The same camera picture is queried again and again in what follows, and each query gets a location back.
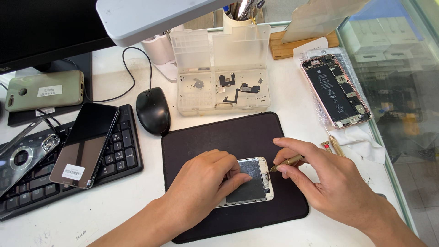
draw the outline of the computer mouse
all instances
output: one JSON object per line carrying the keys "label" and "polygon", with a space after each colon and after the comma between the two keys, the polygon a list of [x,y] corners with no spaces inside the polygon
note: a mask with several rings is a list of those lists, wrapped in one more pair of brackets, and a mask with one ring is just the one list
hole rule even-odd
{"label": "computer mouse", "polygon": [[151,134],[162,136],[171,127],[171,115],[165,94],[159,87],[141,92],[136,100],[136,112],[143,128]]}

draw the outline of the bubble wrap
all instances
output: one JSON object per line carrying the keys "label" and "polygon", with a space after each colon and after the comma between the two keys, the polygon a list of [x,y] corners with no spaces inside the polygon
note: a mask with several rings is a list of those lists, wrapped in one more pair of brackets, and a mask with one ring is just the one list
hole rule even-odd
{"label": "bubble wrap", "polygon": [[[349,80],[355,86],[358,94],[363,99],[366,106],[370,109],[369,103],[367,102],[366,96],[364,96],[363,89],[361,88],[360,82],[358,81],[358,78],[355,74],[354,68],[352,67],[351,61],[349,60],[349,56],[344,48],[333,47],[333,48],[326,48],[326,49],[308,50],[308,51],[305,51],[305,53],[303,54],[302,60],[305,61],[305,60],[321,57],[321,56],[324,56],[327,54],[334,54],[334,56],[337,58],[338,62],[343,67],[344,71],[346,72],[346,75],[348,76]],[[311,87],[309,89],[311,90],[311,94],[313,96],[314,106],[315,106],[320,123],[322,125],[326,125],[326,126],[332,125],[332,121],[330,121],[330,119],[328,119],[328,116],[326,115],[325,111],[323,110],[323,106],[320,104],[313,89]]]}

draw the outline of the lg logo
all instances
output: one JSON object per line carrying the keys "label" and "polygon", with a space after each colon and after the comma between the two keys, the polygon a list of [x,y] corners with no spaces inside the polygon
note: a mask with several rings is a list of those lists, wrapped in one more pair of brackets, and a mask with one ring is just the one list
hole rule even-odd
{"label": "lg logo", "polygon": [[0,68],[1,72],[5,72],[6,70],[10,70],[10,68],[9,67]]}

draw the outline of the white desk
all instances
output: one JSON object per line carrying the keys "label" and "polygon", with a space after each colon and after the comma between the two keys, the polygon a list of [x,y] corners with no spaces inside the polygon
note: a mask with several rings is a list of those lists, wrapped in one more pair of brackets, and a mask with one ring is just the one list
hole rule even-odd
{"label": "white desk", "polygon": [[[273,28],[272,32],[277,32],[278,29]],[[122,50],[123,48],[120,47],[111,47],[93,52],[93,91],[95,100],[115,97],[131,86],[132,80],[122,63]],[[131,49],[125,55],[126,63],[136,79],[136,86],[124,97],[106,104],[131,104],[135,108],[137,95],[148,89],[149,64],[139,51]],[[313,142],[320,146],[320,143],[327,140],[327,134],[317,120],[309,85],[299,69],[295,68],[292,58],[274,61],[271,54],[269,54],[267,67],[272,100],[268,111],[275,112],[279,116],[286,137]],[[248,115],[228,114],[183,117],[176,108],[177,85],[167,81],[154,67],[152,86],[161,87],[166,94],[172,119],[171,130]],[[1,91],[1,95],[1,101],[4,103],[4,91]],[[3,114],[0,129],[3,137],[6,137],[4,140],[10,140],[23,129],[23,126],[8,127],[6,125],[7,113],[3,112]],[[64,124],[73,121],[77,114],[78,112],[73,112],[56,118],[61,124]],[[137,116],[136,124],[144,159],[142,172],[91,188],[27,214],[1,222],[0,247],[85,246],[133,216],[151,200],[163,195],[165,187],[161,139],[145,131]],[[357,164],[363,179],[372,190],[376,193],[385,194],[389,202],[395,206],[401,215],[401,209],[384,165],[362,160],[359,155],[349,148],[342,148],[346,156]],[[316,172],[310,165],[301,166],[300,170],[308,175],[313,182],[318,181]],[[79,233],[84,230],[86,230],[86,234],[80,240],[76,240]],[[165,246],[174,245],[174,243],[169,242]],[[182,246],[351,247],[374,245],[360,231],[336,222],[310,208],[309,215],[303,219],[190,242]]]}

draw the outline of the transparent plastic box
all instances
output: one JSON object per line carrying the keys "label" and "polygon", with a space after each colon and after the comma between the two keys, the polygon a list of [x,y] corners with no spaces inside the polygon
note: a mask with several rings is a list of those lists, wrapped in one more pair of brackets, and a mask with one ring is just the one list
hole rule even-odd
{"label": "transparent plastic box", "polygon": [[[192,116],[265,111],[271,104],[266,72],[269,37],[269,25],[233,27],[231,34],[213,35],[209,46],[206,29],[171,32],[179,112]],[[221,86],[220,76],[227,86]],[[223,102],[226,97],[234,101],[236,93],[236,103]]]}

